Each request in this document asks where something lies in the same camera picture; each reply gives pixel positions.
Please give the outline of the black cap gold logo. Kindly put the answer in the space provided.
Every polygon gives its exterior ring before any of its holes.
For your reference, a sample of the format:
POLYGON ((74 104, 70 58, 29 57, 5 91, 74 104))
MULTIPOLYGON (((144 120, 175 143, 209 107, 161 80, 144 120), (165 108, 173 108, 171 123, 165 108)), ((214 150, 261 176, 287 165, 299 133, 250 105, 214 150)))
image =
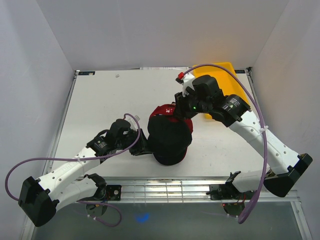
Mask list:
POLYGON ((185 158, 193 140, 191 119, 179 120, 165 115, 155 115, 149 118, 147 130, 147 144, 158 163, 173 166, 185 158))

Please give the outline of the red baseball cap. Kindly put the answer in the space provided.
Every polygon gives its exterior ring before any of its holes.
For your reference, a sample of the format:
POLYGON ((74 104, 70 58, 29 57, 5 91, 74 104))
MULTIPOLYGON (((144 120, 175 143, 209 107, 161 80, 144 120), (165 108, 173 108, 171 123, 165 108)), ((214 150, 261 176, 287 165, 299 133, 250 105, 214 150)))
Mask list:
POLYGON ((149 120, 156 116, 165 116, 170 122, 177 123, 178 121, 183 121, 188 126, 190 133, 194 131, 193 122, 190 118, 181 118, 175 115, 176 104, 163 104, 155 108, 155 110, 150 114, 149 120))

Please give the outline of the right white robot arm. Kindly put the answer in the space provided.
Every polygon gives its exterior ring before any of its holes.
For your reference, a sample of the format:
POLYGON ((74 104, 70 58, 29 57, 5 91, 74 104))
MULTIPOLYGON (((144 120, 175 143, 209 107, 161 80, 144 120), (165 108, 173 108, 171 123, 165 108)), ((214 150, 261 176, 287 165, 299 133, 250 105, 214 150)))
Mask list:
POLYGON ((190 119, 199 113, 208 114, 242 137, 263 157, 264 170, 232 174, 225 183, 226 194, 237 199, 263 184, 270 193, 284 198, 311 165, 312 157, 286 146, 262 125, 245 100, 236 94, 225 95, 214 77, 180 74, 176 81, 182 85, 182 91, 174 96, 176 116, 190 119))

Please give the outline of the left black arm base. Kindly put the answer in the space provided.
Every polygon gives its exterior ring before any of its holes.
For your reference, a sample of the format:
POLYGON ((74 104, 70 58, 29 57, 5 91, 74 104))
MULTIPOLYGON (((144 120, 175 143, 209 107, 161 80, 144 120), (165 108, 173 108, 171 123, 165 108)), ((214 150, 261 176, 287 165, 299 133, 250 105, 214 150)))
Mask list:
POLYGON ((120 201, 122 194, 121 185, 106 185, 99 187, 93 196, 88 199, 91 201, 120 201))

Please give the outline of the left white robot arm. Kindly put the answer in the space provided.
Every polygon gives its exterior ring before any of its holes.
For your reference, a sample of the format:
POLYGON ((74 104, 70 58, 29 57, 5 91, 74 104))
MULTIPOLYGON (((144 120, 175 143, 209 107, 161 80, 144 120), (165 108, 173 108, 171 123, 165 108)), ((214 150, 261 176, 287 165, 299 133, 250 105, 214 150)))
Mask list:
POLYGON ((88 172, 126 151, 133 156, 148 154, 139 118, 129 113, 99 132, 63 165, 37 179, 28 177, 22 184, 18 205, 36 227, 41 227, 58 210, 77 201, 106 202, 111 194, 105 179, 88 172))

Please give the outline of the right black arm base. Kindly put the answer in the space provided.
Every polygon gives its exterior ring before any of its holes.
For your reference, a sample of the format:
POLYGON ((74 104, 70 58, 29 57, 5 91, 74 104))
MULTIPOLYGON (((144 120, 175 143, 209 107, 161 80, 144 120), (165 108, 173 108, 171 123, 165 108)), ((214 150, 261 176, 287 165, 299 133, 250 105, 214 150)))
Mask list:
POLYGON ((229 187, 225 184, 210 184, 209 191, 206 192, 206 195, 211 200, 250 200, 254 194, 254 190, 239 192, 234 187, 229 187))

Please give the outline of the yellow plastic tray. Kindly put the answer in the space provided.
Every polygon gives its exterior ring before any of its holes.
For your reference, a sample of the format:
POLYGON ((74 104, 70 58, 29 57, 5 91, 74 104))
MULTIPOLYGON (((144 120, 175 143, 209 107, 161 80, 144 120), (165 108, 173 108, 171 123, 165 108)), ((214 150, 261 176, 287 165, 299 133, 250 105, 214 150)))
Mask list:
MULTIPOLYGON (((234 74, 239 80, 241 76, 245 76, 245 71, 241 70, 240 72, 236 73, 233 65, 230 62, 218 62, 213 63, 215 65, 219 65, 227 70, 229 70, 232 74, 234 74)), ((223 69, 212 67, 212 66, 203 66, 199 67, 192 71, 192 74, 197 78, 203 75, 210 75, 217 80, 218 86, 222 89, 223 94, 226 95, 238 95, 241 97, 248 105, 250 105, 250 101, 243 90, 243 88, 239 85, 239 83, 226 71, 223 69)), ((202 114, 206 120, 212 120, 212 116, 207 113, 202 114)))

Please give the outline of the blue label sticker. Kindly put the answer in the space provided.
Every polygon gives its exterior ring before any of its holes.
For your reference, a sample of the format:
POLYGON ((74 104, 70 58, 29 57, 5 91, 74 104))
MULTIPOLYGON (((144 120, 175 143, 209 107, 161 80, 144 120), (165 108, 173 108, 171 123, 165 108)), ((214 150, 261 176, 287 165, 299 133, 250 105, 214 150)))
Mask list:
POLYGON ((77 73, 78 76, 94 76, 95 75, 95 71, 79 71, 77 73))

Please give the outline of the aluminium frame rail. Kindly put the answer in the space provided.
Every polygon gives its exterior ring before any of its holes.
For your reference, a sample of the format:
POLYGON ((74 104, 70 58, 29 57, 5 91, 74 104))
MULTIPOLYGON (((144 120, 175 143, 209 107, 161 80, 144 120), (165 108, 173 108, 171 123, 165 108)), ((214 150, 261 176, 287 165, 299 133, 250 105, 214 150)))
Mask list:
POLYGON ((206 192, 209 185, 225 184, 226 177, 211 178, 127 178, 103 177, 101 183, 92 178, 58 176, 56 172, 41 176, 36 180, 52 201, 57 200, 57 210, 83 199, 89 200, 98 188, 107 185, 121 185, 121 199, 108 203, 167 204, 167 203, 247 203, 253 199, 211 200, 206 192))

